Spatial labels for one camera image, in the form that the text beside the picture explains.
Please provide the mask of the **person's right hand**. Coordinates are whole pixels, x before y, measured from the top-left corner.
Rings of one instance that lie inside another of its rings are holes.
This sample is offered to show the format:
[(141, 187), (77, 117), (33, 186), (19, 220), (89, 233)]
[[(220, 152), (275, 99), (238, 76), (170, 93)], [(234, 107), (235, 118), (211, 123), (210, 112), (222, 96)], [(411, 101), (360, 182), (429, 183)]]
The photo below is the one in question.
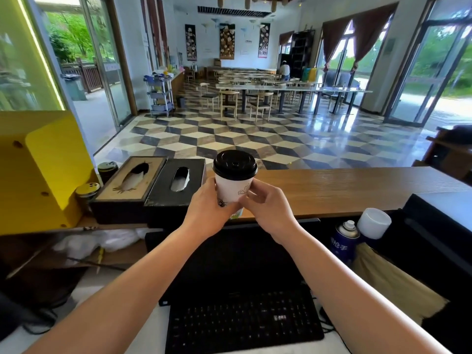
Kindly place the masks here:
[(283, 245), (289, 235), (297, 231), (298, 222), (280, 188), (253, 179), (249, 191), (244, 196), (259, 196), (259, 210), (254, 217), (276, 243)]

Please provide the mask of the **white paper cup black lid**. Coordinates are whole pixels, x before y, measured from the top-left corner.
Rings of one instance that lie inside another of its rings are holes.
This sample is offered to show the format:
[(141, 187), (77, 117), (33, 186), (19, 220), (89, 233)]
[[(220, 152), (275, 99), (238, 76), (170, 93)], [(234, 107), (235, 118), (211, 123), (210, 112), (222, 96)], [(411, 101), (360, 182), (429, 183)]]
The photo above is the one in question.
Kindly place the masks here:
[(258, 166), (255, 158), (242, 150), (228, 149), (213, 160), (213, 172), (220, 207), (238, 202), (250, 189)]

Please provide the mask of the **person's right forearm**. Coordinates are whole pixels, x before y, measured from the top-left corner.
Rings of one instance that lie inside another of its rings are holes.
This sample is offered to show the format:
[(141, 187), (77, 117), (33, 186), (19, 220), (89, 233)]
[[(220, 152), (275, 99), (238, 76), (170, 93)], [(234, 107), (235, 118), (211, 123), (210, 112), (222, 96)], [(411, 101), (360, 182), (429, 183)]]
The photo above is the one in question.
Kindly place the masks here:
[(353, 354), (451, 354), (298, 223), (273, 235)]

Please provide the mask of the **person's left forearm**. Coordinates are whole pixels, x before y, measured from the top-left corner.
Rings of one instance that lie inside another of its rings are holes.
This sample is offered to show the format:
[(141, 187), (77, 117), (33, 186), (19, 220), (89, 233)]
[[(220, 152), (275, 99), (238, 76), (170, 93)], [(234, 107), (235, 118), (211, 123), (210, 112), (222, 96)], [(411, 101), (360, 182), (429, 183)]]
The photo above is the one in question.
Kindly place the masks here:
[(208, 234), (182, 226), (23, 354), (124, 354)]

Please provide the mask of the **black tissue box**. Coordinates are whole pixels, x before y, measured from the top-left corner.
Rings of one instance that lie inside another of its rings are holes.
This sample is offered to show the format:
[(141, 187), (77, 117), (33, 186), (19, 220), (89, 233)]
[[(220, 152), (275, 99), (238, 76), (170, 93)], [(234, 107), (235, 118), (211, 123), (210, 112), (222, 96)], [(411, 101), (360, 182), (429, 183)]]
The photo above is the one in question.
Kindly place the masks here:
[(171, 230), (179, 227), (192, 196), (205, 180), (204, 159), (167, 160), (144, 204), (147, 226)]

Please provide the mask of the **wooden chair dark seat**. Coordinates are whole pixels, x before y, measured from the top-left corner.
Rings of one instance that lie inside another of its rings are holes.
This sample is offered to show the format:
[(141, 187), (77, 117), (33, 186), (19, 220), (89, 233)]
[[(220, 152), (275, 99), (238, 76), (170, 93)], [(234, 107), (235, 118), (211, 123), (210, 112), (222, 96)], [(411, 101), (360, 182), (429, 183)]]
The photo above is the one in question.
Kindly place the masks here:
[(209, 107), (211, 105), (212, 111), (214, 111), (215, 103), (218, 105), (219, 95), (218, 93), (211, 93), (209, 92), (209, 83), (200, 83), (197, 87), (199, 92), (199, 103), (201, 106), (204, 105), (204, 101), (206, 101), (206, 106)]

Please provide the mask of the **white plastic cap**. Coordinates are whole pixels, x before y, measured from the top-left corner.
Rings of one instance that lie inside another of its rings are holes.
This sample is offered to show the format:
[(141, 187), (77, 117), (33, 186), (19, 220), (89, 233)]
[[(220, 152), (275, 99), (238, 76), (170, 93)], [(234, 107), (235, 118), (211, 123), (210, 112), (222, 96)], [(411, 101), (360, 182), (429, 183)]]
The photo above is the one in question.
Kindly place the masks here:
[(378, 240), (392, 223), (391, 217), (377, 208), (366, 208), (362, 213), (357, 228), (368, 240)]

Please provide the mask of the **glass jar perforated metal lid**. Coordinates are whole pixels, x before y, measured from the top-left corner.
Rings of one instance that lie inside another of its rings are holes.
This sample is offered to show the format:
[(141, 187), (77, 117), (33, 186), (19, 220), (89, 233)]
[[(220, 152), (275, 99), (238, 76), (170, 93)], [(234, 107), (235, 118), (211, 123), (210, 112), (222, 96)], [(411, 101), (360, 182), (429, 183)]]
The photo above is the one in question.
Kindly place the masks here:
[(100, 188), (99, 183), (86, 183), (74, 191), (74, 196), (84, 214), (92, 214), (90, 203), (97, 196)]
[(119, 166), (116, 162), (102, 162), (98, 164), (97, 171), (102, 181), (102, 184), (105, 185), (113, 175), (118, 171)]

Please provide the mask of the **group of tables and chairs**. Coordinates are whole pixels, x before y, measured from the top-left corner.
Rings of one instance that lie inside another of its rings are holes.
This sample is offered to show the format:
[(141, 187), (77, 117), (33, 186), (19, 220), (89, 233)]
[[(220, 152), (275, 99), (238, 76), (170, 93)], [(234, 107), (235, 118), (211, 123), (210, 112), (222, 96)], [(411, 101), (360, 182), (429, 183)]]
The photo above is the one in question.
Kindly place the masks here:
[(185, 74), (189, 74), (196, 80), (211, 81), (216, 83), (230, 84), (283, 84), (290, 81), (298, 81), (291, 78), (289, 81), (282, 80), (282, 76), (276, 70), (227, 68), (219, 66), (191, 66), (184, 67)]

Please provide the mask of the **white plastic bag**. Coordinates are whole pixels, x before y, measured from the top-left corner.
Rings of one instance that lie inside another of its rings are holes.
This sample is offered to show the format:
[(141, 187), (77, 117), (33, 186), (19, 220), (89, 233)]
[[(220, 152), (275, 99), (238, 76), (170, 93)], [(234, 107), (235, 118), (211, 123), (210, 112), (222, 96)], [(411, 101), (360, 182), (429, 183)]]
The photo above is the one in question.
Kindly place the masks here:
[(94, 230), (85, 234), (68, 235), (57, 242), (52, 250), (65, 255), (67, 266), (72, 266), (77, 260), (91, 256), (96, 249), (108, 253), (125, 249), (138, 240), (144, 240), (145, 235), (151, 231), (149, 228)]

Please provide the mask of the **yellow cabinet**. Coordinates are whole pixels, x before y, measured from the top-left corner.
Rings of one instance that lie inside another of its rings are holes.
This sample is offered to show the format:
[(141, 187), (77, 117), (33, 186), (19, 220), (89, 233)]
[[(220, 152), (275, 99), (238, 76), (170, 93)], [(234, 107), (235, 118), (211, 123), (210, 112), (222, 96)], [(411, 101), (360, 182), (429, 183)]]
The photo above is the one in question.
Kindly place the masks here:
[(0, 236), (74, 228), (97, 175), (71, 111), (0, 111)]

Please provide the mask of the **black machine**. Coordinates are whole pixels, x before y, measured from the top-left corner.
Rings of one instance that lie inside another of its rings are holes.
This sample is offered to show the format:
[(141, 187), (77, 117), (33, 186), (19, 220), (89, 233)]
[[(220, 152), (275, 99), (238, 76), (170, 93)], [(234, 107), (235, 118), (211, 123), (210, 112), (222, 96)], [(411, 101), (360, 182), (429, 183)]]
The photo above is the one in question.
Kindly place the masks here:
[(472, 191), (414, 193), (402, 211), (422, 279), (449, 299), (472, 293)]

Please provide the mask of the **wooden fence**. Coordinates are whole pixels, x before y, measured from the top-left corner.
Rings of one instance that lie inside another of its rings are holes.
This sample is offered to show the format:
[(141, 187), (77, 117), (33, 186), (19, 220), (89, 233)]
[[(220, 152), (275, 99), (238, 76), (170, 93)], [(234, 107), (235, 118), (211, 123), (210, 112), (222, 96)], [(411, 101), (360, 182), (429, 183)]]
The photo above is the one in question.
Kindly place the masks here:
[[(109, 85), (121, 83), (120, 65), (113, 59), (105, 58), (103, 63), (105, 69), (105, 76)], [(86, 93), (92, 93), (98, 89), (104, 88), (104, 83), (99, 70), (98, 61), (83, 60), (76, 58), (71, 63), (61, 63), (61, 72), (63, 74), (78, 74), (82, 78), (82, 85)]]

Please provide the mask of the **dark wall hanging pink edge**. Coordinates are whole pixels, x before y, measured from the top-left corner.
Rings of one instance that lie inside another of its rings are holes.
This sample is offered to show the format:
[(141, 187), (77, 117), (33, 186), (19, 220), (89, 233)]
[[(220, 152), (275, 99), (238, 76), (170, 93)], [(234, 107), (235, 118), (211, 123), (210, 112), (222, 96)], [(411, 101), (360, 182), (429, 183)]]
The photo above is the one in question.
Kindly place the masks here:
[(261, 23), (259, 25), (259, 45), (258, 58), (266, 59), (268, 57), (268, 46), (270, 36), (270, 23)]

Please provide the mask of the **glass door dark frame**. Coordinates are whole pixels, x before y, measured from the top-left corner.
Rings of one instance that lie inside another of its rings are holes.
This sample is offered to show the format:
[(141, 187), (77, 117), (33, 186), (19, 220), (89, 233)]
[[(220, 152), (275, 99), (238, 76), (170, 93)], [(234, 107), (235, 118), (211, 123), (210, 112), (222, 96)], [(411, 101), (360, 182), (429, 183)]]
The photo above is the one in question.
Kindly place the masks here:
[(384, 123), (472, 122), (472, 0), (430, 0), (386, 106)]

